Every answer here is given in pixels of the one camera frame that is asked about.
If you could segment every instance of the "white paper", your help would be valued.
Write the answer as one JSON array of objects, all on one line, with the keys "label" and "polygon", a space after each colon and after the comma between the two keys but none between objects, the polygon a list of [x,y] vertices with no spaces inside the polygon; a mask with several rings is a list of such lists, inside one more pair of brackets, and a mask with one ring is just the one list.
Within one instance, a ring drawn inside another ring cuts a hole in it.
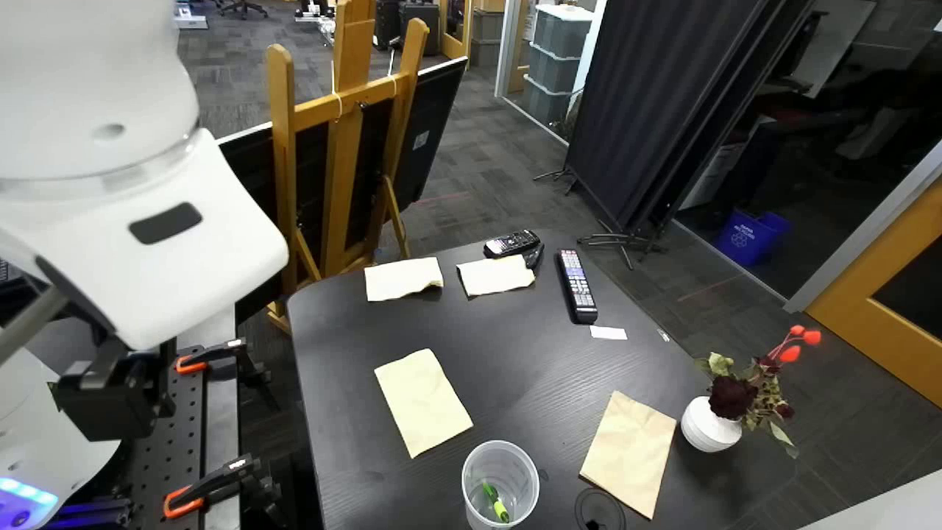
[{"label": "white paper", "polygon": [[600,340],[626,340],[626,333],[620,327],[588,327],[588,333]]},{"label": "white paper", "polygon": [[536,281],[522,253],[506,258],[461,261],[460,272],[469,298],[511,290]]},{"label": "white paper", "polygon": [[375,374],[411,458],[475,427],[430,348]]},{"label": "white paper", "polygon": [[444,287],[436,255],[366,267],[366,300],[372,302],[398,300],[430,284]]}]

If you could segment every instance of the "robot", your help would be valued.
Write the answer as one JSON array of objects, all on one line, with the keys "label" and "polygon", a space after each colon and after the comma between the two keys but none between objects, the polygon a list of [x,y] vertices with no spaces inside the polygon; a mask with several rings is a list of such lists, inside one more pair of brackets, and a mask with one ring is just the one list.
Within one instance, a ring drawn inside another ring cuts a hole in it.
[{"label": "robot", "polygon": [[[149,351],[227,311],[289,253],[198,127],[174,0],[5,0],[4,19],[0,258],[48,287],[0,333],[0,526],[40,526],[117,442],[82,437],[54,405],[29,336],[73,302]],[[63,480],[63,458],[86,464]]]}]

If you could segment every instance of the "white vase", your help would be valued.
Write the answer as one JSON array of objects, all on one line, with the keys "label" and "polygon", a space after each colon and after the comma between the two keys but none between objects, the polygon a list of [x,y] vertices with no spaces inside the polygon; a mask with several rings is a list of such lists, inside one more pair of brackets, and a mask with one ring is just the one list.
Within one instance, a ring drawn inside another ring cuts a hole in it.
[{"label": "white vase", "polygon": [[741,437],[741,424],[731,417],[719,417],[709,408],[709,398],[694,398],[679,417],[682,437],[701,454],[719,454],[734,448]]}]

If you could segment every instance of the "clear plastic cup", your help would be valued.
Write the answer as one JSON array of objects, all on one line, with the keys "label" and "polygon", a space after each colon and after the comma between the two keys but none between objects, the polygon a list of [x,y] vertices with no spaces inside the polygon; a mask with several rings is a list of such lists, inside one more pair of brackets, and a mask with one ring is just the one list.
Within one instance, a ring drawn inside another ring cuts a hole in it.
[{"label": "clear plastic cup", "polygon": [[[506,521],[494,515],[486,484],[497,487]],[[476,445],[461,464],[461,493],[475,530],[504,530],[522,524],[539,499],[539,473],[534,458],[511,442],[491,437]]]}]

